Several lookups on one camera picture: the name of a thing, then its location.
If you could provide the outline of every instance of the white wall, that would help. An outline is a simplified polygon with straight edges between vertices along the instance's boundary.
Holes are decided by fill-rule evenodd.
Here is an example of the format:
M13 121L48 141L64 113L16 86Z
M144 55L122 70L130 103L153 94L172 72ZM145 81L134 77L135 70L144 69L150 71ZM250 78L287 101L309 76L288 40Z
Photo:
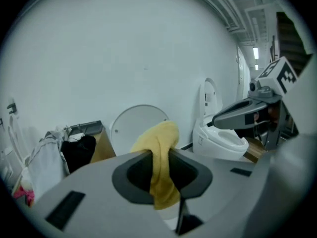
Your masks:
M204 77L224 106L235 101L235 57L234 40L201 0L41 0L1 51L0 117L6 127L13 97L21 127L39 137L57 125L109 126L126 108L150 104L178 123L182 147Z

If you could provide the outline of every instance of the robotic arm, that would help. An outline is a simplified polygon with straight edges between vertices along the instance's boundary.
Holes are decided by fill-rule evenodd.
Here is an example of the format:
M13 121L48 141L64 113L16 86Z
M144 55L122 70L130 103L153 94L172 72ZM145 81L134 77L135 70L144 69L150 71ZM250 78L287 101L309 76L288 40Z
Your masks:
M285 57L271 62L251 81L248 98L220 111L207 126L234 129L239 137L259 137L267 150L276 149L287 118L287 109L282 98L297 79L294 69ZM278 123L270 119L268 109L271 106L279 110Z

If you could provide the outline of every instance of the toilet lid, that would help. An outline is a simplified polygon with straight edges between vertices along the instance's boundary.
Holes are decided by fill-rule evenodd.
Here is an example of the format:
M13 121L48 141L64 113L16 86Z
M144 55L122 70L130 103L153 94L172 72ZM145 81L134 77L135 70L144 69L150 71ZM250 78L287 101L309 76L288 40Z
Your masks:
M216 84L211 78L206 78L200 85L199 92L200 127L204 126L204 120L210 122L213 115L222 109L222 97Z
M111 143L117 156L129 153L131 147L149 128L168 120L159 108L137 105L123 111L111 126Z

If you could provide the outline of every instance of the wall hook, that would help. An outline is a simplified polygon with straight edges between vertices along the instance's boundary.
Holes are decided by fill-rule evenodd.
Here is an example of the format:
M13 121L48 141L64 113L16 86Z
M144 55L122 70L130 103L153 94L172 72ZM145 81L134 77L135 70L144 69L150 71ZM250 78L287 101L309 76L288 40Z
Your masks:
M10 104L9 106L6 107L6 109L12 109L9 114L13 114L16 112L16 105L15 103Z

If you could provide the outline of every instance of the white toilet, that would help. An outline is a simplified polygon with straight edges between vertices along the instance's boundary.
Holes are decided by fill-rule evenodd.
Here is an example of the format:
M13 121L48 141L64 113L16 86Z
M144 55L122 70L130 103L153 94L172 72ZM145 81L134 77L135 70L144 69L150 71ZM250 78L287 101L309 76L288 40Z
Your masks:
M117 156L127 154L138 137L149 128L169 120L159 108L150 105L137 105L123 111L110 126L110 140ZM179 203L157 213L167 226L174 230L178 221Z
M207 126L222 109L221 94L210 78L200 86L199 109L200 117L193 129L193 152L219 159L240 159L249 147L248 141L239 138L234 130Z

